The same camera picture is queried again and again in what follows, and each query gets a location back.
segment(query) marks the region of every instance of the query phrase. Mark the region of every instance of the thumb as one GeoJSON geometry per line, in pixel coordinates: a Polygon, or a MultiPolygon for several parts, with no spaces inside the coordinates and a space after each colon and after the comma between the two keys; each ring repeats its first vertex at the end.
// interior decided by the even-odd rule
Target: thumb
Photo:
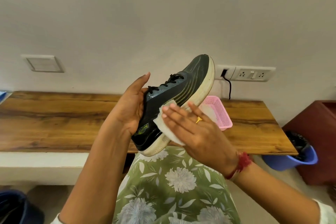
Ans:
{"type": "Polygon", "coordinates": [[[128,88],[126,91],[133,91],[133,92],[139,92],[142,87],[148,82],[149,77],[151,76],[150,72],[144,74],[143,76],[137,78],[128,88]]]}

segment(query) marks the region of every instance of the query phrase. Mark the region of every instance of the green floral dress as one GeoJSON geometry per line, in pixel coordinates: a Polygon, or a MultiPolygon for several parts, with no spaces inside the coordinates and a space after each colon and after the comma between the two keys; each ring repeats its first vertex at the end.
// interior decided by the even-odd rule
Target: green floral dress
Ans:
{"type": "Polygon", "coordinates": [[[113,223],[241,223],[224,177],[168,146],[137,154],[122,181],[113,223]]]}

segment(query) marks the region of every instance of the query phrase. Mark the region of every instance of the gold ring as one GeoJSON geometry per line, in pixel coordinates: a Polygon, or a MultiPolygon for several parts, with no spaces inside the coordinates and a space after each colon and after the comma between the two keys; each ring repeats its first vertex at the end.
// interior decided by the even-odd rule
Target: gold ring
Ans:
{"type": "Polygon", "coordinates": [[[196,124],[197,124],[200,120],[202,120],[202,118],[201,118],[201,117],[197,117],[196,124]]]}

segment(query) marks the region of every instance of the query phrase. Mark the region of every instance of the shoe upper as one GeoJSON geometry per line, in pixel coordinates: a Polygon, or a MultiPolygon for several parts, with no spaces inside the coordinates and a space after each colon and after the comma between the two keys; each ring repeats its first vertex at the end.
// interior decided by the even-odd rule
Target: shoe upper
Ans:
{"type": "Polygon", "coordinates": [[[208,72],[209,56],[195,57],[182,71],[172,74],[166,83],[158,87],[149,86],[145,94],[143,116],[132,140],[139,151],[147,149],[161,135],[153,120],[159,114],[159,108],[174,99],[182,106],[198,90],[208,72]]]}

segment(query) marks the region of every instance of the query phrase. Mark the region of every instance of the floor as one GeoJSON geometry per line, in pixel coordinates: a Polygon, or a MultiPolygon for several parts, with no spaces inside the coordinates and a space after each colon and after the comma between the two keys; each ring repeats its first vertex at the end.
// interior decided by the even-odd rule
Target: floor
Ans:
{"type": "MultiPolygon", "coordinates": [[[[283,180],[290,186],[298,189],[308,197],[315,198],[327,205],[336,205],[330,200],[326,193],[326,187],[323,186],[307,186],[296,169],[290,169],[283,172],[275,171],[269,168],[259,156],[254,156],[255,162],[264,170],[273,176],[283,180]]],[[[270,214],[262,209],[249,196],[242,192],[235,184],[228,182],[229,189],[232,193],[233,200],[241,217],[242,224],[254,223],[278,223],[270,214]]],[[[28,192],[28,198],[32,203],[39,206],[45,213],[45,223],[49,224],[55,216],[61,211],[67,197],[69,196],[73,186],[37,186],[28,192]]],[[[24,192],[29,190],[29,186],[20,187],[24,192]]]]}

